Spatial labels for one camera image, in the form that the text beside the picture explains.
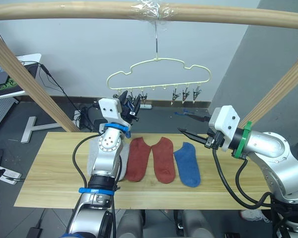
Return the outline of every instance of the gray cloth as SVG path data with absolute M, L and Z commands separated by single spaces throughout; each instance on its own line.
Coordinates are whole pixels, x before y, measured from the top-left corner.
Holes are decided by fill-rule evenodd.
M 90 140 L 89 142 L 89 155 L 87 160 L 87 173 L 90 175 L 93 165 L 95 163 L 96 157 L 98 155 L 98 137 L 95 137 Z M 127 161 L 129 156 L 129 144 L 126 142 L 123 143 L 123 149 L 120 152 L 121 160 L 122 160 L 122 168 L 121 168 L 121 174 L 119 177 L 119 181 L 122 180 L 125 176 L 126 169 L 127 169 Z

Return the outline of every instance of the green ring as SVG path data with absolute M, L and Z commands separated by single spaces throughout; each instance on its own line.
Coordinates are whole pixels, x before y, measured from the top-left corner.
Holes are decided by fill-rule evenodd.
M 244 148 L 244 145 L 246 143 L 246 139 L 248 137 L 248 134 L 249 132 L 251 131 L 251 128 L 252 128 L 252 122 L 251 121 L 248 121 L 246 123 L 246 125 L 244 126 L 244 131 L 243 131 L 243 135 L 242 135 L 242 138 L 239 142 L 239 145 L 238 145 L 238 148 L 236 150 L 236 153 L 234 155 L 235 158 L 239 158 L 240 155 L 242 154 L 242 151 L 243 151 L 243 148 Z

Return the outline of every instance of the wooden pole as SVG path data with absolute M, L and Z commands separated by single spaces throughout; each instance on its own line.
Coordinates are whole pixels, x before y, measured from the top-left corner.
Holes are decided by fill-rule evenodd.
M 53 99 L 35 81 L 32 75 L 18 61 L 11 50 L 0 38 L 0 66 L 13 78 L 29 96 L 67 132 L 76 132 L 78 128 L 59 108 Z
M 141 2 L 72 1 L 0 4 L 0 20 L 34 18 L 157 19 Z M 217 22 L 298 29 L 298 13 L 257 8 L 161 4 L 158 18 L 167 21 Z
M 268 111 L 279 103 L 293 88 L 298 85 L 298 60 L 281 80 L 266 94 L 253 110 L 239 123 L 244 127 L 250 120 L 257 123 Z

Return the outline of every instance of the shoe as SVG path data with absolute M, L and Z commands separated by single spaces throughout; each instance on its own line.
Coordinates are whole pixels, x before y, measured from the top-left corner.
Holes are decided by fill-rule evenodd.
M 256 222 L 256 221 L 264 221 L 266 223 L 272 222 L 267 217 L 264 216 L 261 210 L 242 210 L 239 212 L 239 215 L 242 219 Z

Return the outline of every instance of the sock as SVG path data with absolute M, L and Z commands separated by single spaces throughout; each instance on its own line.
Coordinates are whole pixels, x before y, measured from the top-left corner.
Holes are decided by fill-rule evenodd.
M 189 187 L 197 187 L 201 183 L 200 171 L 192 144 L 183 142 L 182 148 L 174 152 L 181 181 Z
M 173 144 L 171 140 L 162 137 L 152 146 L 154 173 L 158 181 L 170 183 L 175 178 L 173 162 Z
M 126 167 L 128 161 L 128 154 L 129 154 L 129 144 L 123 142 L 124 147 L 120 152 L 120 157 L 122 160 L 122 167 L 121 167 L 121 174 L 119 177 L 119 181 L 122 180 L 126 174 Z M 89 142 L 89 154 L 87 160 L 87 173 L 90 175 L 93 169 L 96 157 L 98 155 L 98 137 L 95 137 L 90 140 Z
M 142 137 L 132 140 L 129 149 L 126 179 L 138 182 L 145 176 L 150 150 L 151 146 L 148 146 Z

